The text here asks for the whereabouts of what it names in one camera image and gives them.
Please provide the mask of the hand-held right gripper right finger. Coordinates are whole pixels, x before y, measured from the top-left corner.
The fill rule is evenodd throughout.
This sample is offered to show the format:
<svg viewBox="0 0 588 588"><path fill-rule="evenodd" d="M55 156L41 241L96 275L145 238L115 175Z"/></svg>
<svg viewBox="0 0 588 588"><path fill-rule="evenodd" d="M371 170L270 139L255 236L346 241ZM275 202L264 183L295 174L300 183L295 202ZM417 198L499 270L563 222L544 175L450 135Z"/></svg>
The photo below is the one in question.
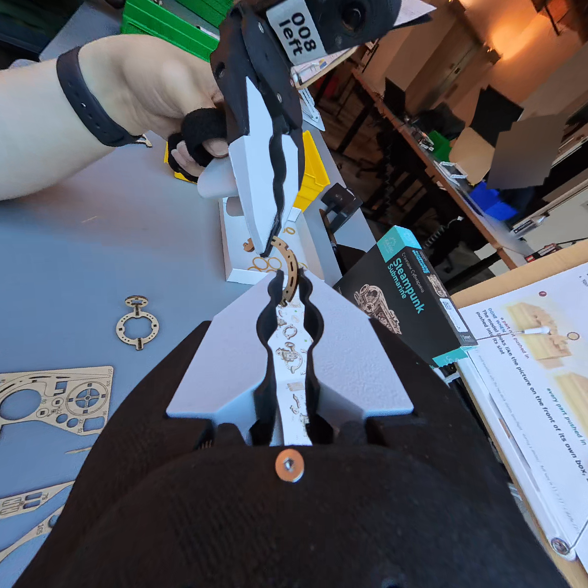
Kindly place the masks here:
<svg viewBox="0 0 588 588"><path fill-rule="evenodd" d="M312 272L301 270L298 293L306 352L306 431L330 443L348 422L414 411L405 387L366 314Z"/></svg>

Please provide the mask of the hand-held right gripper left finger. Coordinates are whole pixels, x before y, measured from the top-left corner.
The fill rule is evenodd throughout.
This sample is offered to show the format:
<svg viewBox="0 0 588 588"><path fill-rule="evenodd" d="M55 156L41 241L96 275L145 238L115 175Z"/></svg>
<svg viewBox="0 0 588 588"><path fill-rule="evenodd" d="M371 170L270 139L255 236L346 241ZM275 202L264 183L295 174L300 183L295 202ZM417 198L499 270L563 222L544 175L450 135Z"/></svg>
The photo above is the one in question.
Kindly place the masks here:
<svg viewBox="0 0 588 588"><path fill-rule="evenodd" d="M234 424L251 445L270 445L277 396L270 338L284 273L268 273L210 323L166 414Z"/></svg>

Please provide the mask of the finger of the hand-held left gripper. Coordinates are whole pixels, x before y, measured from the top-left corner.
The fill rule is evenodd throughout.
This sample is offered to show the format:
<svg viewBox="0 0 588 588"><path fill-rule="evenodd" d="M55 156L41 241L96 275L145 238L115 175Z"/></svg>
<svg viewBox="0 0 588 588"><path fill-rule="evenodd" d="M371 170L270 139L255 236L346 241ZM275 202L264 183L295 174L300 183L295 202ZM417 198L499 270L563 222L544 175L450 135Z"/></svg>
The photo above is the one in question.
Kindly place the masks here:
<svg viewBox="0 0 588 588"><path fill-rule="evenodd" d="M273 231L281 232L293 208L304 173L302 133L298 130L294 137L282 134L274 143L273 192L276 203L276 227Z"/></svg>
<svg viewBox="0 0 588 588"><path fill-rule="evenodd" d="M245 84L249 131L229 144L229 157L254 250L266 256L277 214L269 149L273 123L261 92L248 77Z"/></svg>

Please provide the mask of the curved wooden arc part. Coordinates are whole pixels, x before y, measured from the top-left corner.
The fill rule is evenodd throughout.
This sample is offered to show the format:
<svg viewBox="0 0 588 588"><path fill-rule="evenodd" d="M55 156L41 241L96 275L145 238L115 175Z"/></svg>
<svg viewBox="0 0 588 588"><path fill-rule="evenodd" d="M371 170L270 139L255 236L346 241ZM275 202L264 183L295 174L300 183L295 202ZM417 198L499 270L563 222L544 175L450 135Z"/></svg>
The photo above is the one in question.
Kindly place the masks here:
<svg viewBox="0 0 588 588"><path fill-rule="evenodd" d="M288 244L277 236L272 238L270 244L279 251L286 262L288 279L281 300L281 306L285 307L293 300L298 289L298 260Z"/></svg>

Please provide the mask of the wooden ring part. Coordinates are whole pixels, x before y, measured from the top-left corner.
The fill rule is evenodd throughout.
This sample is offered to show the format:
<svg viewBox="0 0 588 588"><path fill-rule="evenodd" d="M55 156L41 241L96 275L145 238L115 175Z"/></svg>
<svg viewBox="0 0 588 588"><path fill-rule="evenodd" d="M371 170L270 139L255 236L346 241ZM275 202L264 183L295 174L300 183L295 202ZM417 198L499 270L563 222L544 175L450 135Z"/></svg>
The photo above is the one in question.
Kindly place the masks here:
<svg viewBox="0 0 588 588"><path fill-rule="evenodd" d="M145 345L153 341L159 333L159 320L151 313L145 311L149 304L149 299L142 295L129 296L124 301L125 306L130 312L123 315L115 326L115 334L118 339L129 346L134 347L137 351L144 349ZM147 320L151 327L151 332L147 336L129 337L126 333L126 324L136 320Z"/></svg>

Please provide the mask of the dark model kit box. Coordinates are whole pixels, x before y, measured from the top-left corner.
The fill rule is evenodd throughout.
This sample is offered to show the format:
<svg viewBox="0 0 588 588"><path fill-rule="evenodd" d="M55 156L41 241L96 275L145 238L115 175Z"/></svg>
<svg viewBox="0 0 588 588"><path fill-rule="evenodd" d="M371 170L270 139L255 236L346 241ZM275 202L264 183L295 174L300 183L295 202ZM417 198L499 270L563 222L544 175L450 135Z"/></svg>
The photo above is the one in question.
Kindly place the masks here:
<svg viewBox="0 0 588 588"><path fill-rule="evenodd" d="M411 230L393 226L334 284L433 367L477 346Z"/></svg>

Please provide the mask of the large wooden parts sheet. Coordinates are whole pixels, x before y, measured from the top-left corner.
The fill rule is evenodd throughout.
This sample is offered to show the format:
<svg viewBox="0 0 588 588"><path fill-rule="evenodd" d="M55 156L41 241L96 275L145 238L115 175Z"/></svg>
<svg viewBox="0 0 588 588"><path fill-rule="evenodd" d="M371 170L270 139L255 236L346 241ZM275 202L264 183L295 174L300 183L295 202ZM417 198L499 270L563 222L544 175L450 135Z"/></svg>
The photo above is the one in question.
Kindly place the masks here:
<svg viewBox="0 0 588 588"><path fill-rule="evenodd" d="M35 422L78 436L97 435L108 420L113 381L112 366L1 373L1 403L26 391L39 399L28 415L1 416L1 426Z"/></svg>

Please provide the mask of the wooden parts sheet fragment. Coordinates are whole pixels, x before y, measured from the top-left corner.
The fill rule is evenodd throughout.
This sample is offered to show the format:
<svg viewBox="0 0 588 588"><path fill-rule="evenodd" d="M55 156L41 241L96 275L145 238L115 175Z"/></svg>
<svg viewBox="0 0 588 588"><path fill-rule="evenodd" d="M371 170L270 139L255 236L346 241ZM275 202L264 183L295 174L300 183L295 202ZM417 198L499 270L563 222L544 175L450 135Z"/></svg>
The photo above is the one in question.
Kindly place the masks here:
<svg viewBox="0 0 588 588"><path fill-rule="evenodd" d="M13 518L29 512L33 512L52 500L63 490L74 485L75 481L67 481L61 484L55 484L46 488L37 489L28 493L13 495L1 498L1 520ZM25 545L27 542L42 537L51 532L59 515L63 511L63 506L58 507L49 516L36 524L29 532L15 541L11 546L1 550L1 562L3 562L16 549Z"/></svg>

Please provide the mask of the person's left hand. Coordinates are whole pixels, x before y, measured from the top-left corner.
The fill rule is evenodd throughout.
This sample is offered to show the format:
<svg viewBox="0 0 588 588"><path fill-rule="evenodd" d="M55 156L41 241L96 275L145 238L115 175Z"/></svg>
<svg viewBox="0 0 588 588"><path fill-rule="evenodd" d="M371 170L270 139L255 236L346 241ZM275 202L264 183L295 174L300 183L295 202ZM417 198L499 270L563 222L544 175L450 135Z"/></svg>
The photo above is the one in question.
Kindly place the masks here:
<svg viewBox="0 0 588 588"><path fill-rule="evenodd" d="M168 139L187 114L224 103L209 63L157 37L101 38L83 46L78 61L100 106L133 136Z"/></svg>

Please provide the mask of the yellow plastic bin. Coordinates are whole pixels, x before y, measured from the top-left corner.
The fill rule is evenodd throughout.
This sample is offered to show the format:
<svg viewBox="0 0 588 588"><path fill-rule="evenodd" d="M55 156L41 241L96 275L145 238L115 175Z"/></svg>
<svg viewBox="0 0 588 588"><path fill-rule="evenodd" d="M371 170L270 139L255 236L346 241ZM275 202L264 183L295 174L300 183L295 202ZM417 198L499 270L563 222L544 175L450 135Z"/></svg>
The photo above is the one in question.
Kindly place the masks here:
<svg viewBox="0 0 588 588"><path fill-rule="evenodd" d="M326 168L320 157L318 147L314 141L314 135L310 130L303 132L303 143L305 147L305 173L302 186L295 199L293 206L304 212L310 204L331 184ZM179 180L197 184L198 179L184 173L179 165L172 161L170 147L172 142L166 143L164 162L169 164L173 170L174 177Z"/></svg>

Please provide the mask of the black desk clamp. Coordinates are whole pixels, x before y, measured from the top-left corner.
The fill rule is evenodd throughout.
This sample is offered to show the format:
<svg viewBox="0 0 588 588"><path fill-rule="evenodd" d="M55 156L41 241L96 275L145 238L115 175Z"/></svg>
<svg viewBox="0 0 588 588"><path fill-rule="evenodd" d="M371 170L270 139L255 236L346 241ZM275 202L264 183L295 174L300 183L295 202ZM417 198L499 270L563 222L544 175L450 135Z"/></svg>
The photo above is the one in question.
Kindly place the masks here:
<svg viewBox="0 0 588 588"><path fill-rule="evenodd" d="M326 209L319 212L327 231L332 234L347 223L363 204L361 198L339 183L332 185L323 194L321 201L326 205Z"/></svg>

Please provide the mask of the white cardboard tray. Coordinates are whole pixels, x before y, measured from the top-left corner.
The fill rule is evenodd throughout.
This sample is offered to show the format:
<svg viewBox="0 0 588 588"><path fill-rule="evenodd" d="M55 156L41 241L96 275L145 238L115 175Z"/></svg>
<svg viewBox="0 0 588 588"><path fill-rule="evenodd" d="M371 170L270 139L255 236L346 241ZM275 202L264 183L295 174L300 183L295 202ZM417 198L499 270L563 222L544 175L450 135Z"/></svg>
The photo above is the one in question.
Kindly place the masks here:
<svg viewBox="0 0 588 588"><path fill-rule="evenodd" d="M266 273L247 270L251 257L250 254L247 254L243 250L242 246L250 238L249 230L246 227L244 216L230 215L227 211L227 204L230 205L230 210L235 210L235 206L240 204L239 198L237 196L231 196L219 201L226 280L228 282L253 285L259 282ZM305 263L308 265L308 270L320 279L324 279L325 276L319 257L303 213L297 208L292 208L284 228L288 224L294 224L300 230L300 239L305 251ZM285 276L288 275L287 269L283 272Z"/></svg>

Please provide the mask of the green plastic bin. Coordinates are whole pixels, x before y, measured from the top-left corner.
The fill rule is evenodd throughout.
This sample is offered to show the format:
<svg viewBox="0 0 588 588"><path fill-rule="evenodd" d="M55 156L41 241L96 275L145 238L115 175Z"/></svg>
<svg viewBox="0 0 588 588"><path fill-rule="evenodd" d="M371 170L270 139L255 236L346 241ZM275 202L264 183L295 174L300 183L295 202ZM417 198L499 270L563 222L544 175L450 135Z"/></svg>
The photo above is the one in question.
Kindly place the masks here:
<svg viewBox="0 0 588 588"><path fill-rule="evenodd" d="M441 161L450 161L449 155L452 151L452 145L450 140L448 140L445 136L443 136L436 130L433 130L430 133L428 133L428 138L433 143L432 154L434 155L434 157Z"/></svg>
<svg viewBox="0 0 588 588"><path fill-rule="evenodd" d="M163 39L209 62L234 1L126 1L121 34Z"/></svg>

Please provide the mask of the wooden display board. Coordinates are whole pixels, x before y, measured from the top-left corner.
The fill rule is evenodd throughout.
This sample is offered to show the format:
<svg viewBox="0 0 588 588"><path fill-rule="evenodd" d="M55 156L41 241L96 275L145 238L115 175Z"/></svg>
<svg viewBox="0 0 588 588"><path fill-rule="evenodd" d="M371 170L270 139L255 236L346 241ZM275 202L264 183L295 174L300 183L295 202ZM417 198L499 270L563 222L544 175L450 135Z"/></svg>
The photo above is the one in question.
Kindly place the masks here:
<svg viewBox="0 0 588 588"><path fill-rule="evenodd" d="M348 59L356 50L357 46L292 66L290 77L295 88L298 90L307 88L328 71Z"/></svg>
<svg viewBox="0 0 588 588"><path fill-rule="evenodd" d="M459 309L481 303L489 298L511 292L528 286L534 282L575 268L587 263L587 241L577 243L569 248L551 254L534 263L512 269L502 275L495 276L488 281L457 292L453 300ZM495 454L506 468L519 500L518 506L531 531L539 540L544 551L558 568L560 574L570 587L587 587L587 571L580 560L566 560L552 548L541 520L537 515L544 515L545 511L539 504L539 494L533 490L530 477L523 469L523 462L519 459L509 437L506 425L497 415L489 395L482 391L481 381L469 359L462 359L456 363L458 372L466 386L475 413L480 417L483 426L495 448Z"/></svg>

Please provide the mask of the black bag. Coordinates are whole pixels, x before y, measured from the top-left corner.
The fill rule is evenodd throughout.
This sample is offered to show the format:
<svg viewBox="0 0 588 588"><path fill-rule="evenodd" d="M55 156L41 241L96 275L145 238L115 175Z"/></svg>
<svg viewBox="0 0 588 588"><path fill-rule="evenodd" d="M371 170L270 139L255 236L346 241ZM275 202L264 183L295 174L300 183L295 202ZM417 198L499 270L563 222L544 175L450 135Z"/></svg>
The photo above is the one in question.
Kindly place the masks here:
<svg viewBox="0 0 588 588"><path fill-rule="evenodd" d="M466 123L455 116L447 103L441 102L435 108L419 113L420 128L430 135L437 132L448 141L459 137L466 127Z"/></svg>

